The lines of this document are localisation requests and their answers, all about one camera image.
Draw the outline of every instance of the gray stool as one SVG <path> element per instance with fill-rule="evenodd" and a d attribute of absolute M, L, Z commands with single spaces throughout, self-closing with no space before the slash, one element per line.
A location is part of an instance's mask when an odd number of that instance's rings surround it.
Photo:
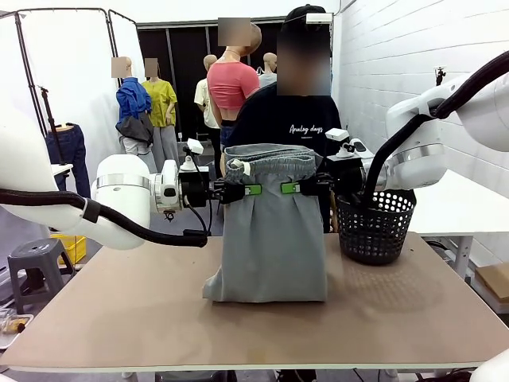
<path fill-rule="evenodd" d="M 58 258 L 62 256 L 66 268 L 58 267 Z M 31 241 L 16 248 L 7 258 L 9 261 L 10 279 L 13 286 L 14 300 L 18 314 L 23 314 L 23 307 L 36 302 L 48 302 L 64 287 L 62 275 L 74 276 L 74 267 L 65 251 L 64 245 L 58 239 L 43 239 Z M 17 273 L 26 269 L 27 283 L 37 284 L 37 279 L 44 276 L 47 289 L 36 294 L 22 293 Z"/>

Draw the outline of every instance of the clothing rack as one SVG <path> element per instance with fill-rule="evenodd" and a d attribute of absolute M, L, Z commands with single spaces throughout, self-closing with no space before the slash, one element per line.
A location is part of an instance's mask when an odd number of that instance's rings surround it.
<path fill-rule="evenodd" d="M 49 126 L 51 127 L 51 132 L 53 134 L 53 137 L 55 138 L 56 149 L 58 150 L 58 160 L 59 160 L 61 166 L 66 165 L 67 163 L 65 163 L 64 156 L 62 155 L 62 149 L 60 148 L 60 141 L 58 139 L 58 134 L 56 132 L 55 119 L 53 119 L 53 115 L 51 113 L 51 107 L 49 107 L 48 90 L 44 89 L 42 86 L 40 86 L 39 88 L 41 89 L 42 99 L 45 102 L 45 109 L 46 109 L 46 114 L 48 115 Z"/>

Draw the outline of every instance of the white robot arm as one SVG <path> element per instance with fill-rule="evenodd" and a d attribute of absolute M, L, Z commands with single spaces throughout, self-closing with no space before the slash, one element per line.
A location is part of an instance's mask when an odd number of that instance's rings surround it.
<path fill-rule="evenodd" d="M 416 189 L 440 181 L 447 170 L 436 119 L 456 112 L 465 130 L 480 144 L 509 151 L 509 52 L 477 72 L 436 86 L 394 105 L 387 112 L 387 142 L 372 155 L 361 142 L 352 145 L 344 131 L 329 131 L 342 150 L 329 171 L 346 193 Z M 360 151 L 345 150 L 358 146 Z"/>
<path fill-rule="evenodd" d="M 509 349 L 484 362 L 470 377 L 470 382 L 506 382 L 509 380 Z"/>
<path fill-rule="evenodd" d="M 151 211 L 182 208 L 182 184 L 174 161 L 167 161 L 161 174 L 150 174 L 140 158 L 112 155 L 99 164 L 93 201 L 58 193 L 45 140 L 33 122 L 8 103 L 1 103 L 0 108 L 0 205 L 9 212 L 121 250 L 136 248 L 145 240 L 206 244 L 206 236 L 171 236 L 149 230 Z"/>
<path fill-rule="evenodd" d="M 387 137 L 415 115 L 434 118 L 432 110 L 452 97 L 473 74 L 444 83 L 387 112 Z M 465 130 L 481 145 L 509 151 L 509 74 L 499 77 L 456 110 Z M 415 189 L 439 181 L 446 171 L 445 151 L 436 120 L 423 123 L 387 161 L 387 189 Z"/>

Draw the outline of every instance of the yellow box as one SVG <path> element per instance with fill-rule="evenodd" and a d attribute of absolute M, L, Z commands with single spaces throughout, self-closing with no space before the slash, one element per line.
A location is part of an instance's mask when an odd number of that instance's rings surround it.
<path fill-rule="evenodd" d="M 71 260 L 71 264 L 76 265 L 83 257 L 87 255 L 87 238 L 85 236 L 68 236 L 68 235 L 51 235 L 55 239 L 60 239 L 65 247 L 67 256 Z M 59 264 L 64 264 L 60 257 Z"/>

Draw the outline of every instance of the cardboard box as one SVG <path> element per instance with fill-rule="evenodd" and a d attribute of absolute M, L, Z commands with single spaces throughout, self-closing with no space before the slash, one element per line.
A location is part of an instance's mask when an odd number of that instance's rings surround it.
<path fill-rule="evenodd" d="M 481 281 L 499 302 L 509 302 L 509 263 L 477 268 L 476 279 Z"/>

